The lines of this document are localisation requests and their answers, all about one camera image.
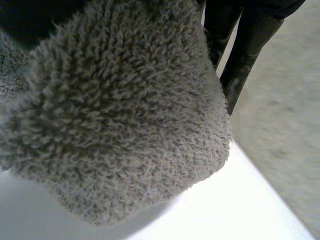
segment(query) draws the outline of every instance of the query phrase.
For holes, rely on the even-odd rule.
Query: gray towel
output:
[[[0,44],[0,166],[84,221],[116,224],[225,164],[229,120],[193,0],[92,0],[28,54]]]

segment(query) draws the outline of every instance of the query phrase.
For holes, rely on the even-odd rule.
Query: white floor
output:
[[[218,173],[123,224],[94,227],[46,191],[0,174],[1,240],[313,240],[236,144]]]

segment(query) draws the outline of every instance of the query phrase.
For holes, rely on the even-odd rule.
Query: terry cloth towel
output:
[[[31,52],[0,40],[0,166],[84,221],[116,224],[225,164],[193,0],[91,0]]]

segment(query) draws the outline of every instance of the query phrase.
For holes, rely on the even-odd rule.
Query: leg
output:
[[[210,60],[217,69],[243,8],[228,0],[207,0],[204,28]]]
[[[263,46],[283,22],[283,19],[263,15],[257,10],[244,9],[231,54],[220,78],[230,115]]]

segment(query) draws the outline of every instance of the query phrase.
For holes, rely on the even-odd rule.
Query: gray fuzzy fabric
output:
[[[1,95],[1,167],[96,225],[221,169],[229,120],[200,14],[192,0],[94,0],[30,57],[2,41],[19,61],[1,66],[17,95]]]

